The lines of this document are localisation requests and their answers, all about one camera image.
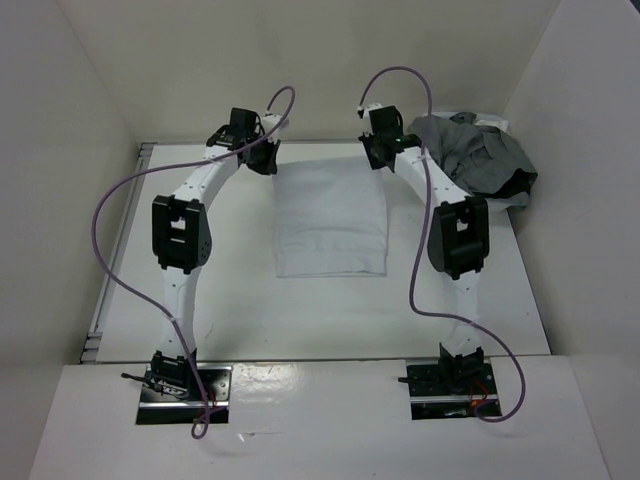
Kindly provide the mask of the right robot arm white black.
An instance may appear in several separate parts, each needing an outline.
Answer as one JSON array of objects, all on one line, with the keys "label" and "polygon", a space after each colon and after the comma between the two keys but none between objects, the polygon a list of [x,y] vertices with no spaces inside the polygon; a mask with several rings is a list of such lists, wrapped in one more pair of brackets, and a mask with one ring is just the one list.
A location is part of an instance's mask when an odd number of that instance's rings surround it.
[{"label": "right robot arm white black", "polygon": [[423,254],[447,281],[455,318],[444,328],[435,373],[408,375],[412,387],[436,388],[452,395],[474,384],[484,364],[478,331],[478,285],[489,253],[487,202],[457,186],[437,165],[421,139],[403,129],[394,106],[360,106],[364,123],[359,137],[372,169],[388,168],[402,178],[425,204],[428,215],[419,240],[414,269]]}]

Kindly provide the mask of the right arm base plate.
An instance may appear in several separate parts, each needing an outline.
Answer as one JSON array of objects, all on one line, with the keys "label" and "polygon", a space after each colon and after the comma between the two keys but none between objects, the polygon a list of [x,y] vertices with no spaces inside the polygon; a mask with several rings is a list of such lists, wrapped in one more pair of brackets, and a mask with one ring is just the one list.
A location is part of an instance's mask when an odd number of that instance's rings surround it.
[{"label": "right arm base plate", "polygon": [[408,388],[414,421],[502,415],[489,362],[485,362],[478,373],[456,380],[446,380],[435,360],[409,362],[397,381]]}]

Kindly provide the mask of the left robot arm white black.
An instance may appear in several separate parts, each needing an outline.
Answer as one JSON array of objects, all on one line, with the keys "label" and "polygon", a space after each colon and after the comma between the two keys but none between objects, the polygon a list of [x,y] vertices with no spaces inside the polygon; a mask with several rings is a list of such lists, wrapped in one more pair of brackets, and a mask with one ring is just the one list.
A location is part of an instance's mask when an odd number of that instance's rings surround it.
[{"label": "left robot arm white black", "polygon": [[163,272],[170,326],[146,377],[156,390],[176,399],[200,395],[193,321],[197,282],[213,251],[209,207],[241,166],[260,175],[277,173],[279,130],[285,124],[269,111],[260,116],[232,109],[229,122],[207,140],[205,164],[172,194],[152,202],[152,250]]}]

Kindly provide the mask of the white skirt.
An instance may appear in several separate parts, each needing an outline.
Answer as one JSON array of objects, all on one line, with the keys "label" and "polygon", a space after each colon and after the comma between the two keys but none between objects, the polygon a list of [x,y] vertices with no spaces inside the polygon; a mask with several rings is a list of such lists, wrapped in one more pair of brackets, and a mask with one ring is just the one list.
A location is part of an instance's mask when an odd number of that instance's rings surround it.
[{"label": "white skirt", "polygon": [[288,163],[273,185],[279,278],[386,275],[386,196],[366,157]]}]

